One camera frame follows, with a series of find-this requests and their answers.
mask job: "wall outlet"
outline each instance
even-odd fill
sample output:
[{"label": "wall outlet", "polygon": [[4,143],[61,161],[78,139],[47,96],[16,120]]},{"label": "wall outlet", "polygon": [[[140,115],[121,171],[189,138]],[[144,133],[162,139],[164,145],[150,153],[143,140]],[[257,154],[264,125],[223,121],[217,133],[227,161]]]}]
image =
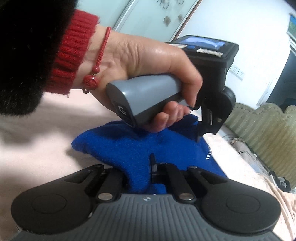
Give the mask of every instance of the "wall outlet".
[{"label": "wall outlet", "polygon": [[239,67],[237,67],[236,65],[232,65],[230,67],[230,71],[234,74],[234,75],[237,75],[237,73],[239,72]]},{"label": "wall outlet", "polygon": [[239,72],[237,73],[237,77],[241,80],[244,79],[244,72],[242,70],[239,70]]}]

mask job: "bed sheet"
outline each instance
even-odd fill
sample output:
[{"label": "bed sheet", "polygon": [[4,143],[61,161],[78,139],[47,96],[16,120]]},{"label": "bed sheet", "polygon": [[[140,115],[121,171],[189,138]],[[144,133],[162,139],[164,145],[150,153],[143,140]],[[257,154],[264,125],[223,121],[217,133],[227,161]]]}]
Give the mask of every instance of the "bed sheet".
[{"label": "bed sheet", "polygon": [[[71,142],[80,133],[113,120],[118,117],[81,90],[71,91],[69,98],[46,93],[27,117],[0,116],[0,241],[17,232],[10,214],[13,199],[27,189],[97,164],[93,157],[74,151]],[[229,178],[276,193],[283,211],[274,231],[284,241],[293,240],[295,197],[287,198],[257,175],[221,136],[206,134],[205,139]]]}]

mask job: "folded clothes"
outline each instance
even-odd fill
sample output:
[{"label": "folded clothes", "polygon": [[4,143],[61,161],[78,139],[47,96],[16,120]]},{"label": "folded clothes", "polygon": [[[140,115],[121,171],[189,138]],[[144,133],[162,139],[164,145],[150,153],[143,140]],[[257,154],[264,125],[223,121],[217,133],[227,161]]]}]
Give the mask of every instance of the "folded clothes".
[{"label": "folded clothes", "polygon": [[203,138],[196,141],[198,118],[185,116],[181,121],[159,133],[135,129],[123,121],[110,122],[79,135],[72,147],[110,166],[120,169],[128,178],[133,193],[165,193],[165,188],[151,185],[150,160],[175,164],[180,170],[198,166],[226,177],[216,161],[209,156],[209,146]]}]

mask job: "device screen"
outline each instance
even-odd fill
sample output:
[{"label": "device screen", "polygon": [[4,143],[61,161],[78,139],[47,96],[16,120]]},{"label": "device screen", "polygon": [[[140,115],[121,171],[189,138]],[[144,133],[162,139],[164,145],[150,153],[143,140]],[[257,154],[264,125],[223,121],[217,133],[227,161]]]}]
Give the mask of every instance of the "device screen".
[{"label": "device screen", "polygon": [[207,39],[192,36],[182,40],[181,42],[179,42],[179,44],[195,45],[210,50],[219,50],[222,46],[225,45],[225,42],[217,39]]}]

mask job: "black fur sleeve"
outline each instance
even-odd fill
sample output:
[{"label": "black fur sleeve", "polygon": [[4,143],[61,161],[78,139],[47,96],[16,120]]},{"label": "black fur sleeve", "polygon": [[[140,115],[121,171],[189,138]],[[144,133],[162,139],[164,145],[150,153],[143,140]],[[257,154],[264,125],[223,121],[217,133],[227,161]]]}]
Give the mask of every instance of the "black fur sleeve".
[{"label": "black fur sleeve", "polygon": [[8,0],[0,9],[0,114],[39,104],[77,0]]}]

